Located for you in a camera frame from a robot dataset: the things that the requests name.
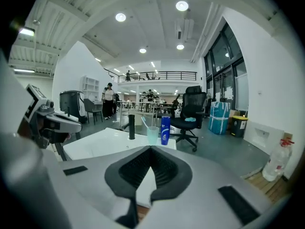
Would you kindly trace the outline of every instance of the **blue water bottle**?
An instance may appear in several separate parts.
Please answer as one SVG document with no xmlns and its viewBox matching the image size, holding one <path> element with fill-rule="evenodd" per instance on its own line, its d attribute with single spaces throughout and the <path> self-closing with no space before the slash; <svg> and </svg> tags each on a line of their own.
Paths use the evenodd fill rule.
<svg viewBox="0 0 305 229">
<path fill-rule="evenodd" d="M 170 137 L 171 118 L 169 116 L 162 116 L 161 119 L 161 144 L 167 145 Z"/>
</svg>

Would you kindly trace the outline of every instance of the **clear plastic cup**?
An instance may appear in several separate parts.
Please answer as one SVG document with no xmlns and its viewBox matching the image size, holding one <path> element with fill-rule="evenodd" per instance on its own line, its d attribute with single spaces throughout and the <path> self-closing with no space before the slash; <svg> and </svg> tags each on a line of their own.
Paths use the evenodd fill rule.
<svg viewBox="0 0 305 229">
<path fill-rule="evenodd" d="M 159 128 L 156 126 L 150 126 L 147 128 L 147 138 L 149 145 L 156 145 L 159 136 Z"/>
</svg>

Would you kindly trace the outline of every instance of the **water bottle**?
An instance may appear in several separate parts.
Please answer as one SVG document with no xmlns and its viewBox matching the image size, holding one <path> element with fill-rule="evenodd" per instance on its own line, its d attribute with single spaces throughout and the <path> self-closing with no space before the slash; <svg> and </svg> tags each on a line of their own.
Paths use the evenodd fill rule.
<svg viewBox="0 0 305 229">
<path fill-rule="evenodd" d="M 271 152 L 269 161 L 262 172 L 267 181 L 274 181 L 278 175 L 283 174 L 291 156 L 292 143 L 290 140 L 282 139 L 280 145 Z"/>
<path fill-rule="evenodd" d="M 161 119 L 161 144 L 167 145 L 170 137 L 171 118 L 169 116 L 162 116 Z"/>
</svg>

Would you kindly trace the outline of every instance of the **wooden floor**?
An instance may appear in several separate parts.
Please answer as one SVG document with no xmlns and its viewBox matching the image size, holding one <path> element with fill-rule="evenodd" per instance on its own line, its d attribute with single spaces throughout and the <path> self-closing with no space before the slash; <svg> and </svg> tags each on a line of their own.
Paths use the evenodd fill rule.
<svg viewBox="0 0 305 229">
<path fill-rule="evenodd" d="M 268 182 L 261 172 L 246 179 L 252 185 L 260 189 L 270 199 L 272 203 L 284 197 L 287 189 L 287 182 L 282 177 L 277 177 L 275 181 Z"/>
</svg>

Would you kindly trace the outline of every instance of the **blue storage bin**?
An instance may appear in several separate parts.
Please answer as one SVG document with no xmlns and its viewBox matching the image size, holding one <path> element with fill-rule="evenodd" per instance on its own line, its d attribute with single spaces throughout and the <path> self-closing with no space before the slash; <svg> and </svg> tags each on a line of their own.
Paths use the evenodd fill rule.
<svg viewBox="0 0 305 229">
<path fill-rule="evenodd" d="M 209 130 L 215 134 L 225 134 L 230 114 L 230 103 L 212 102 Z"/>
</svg>

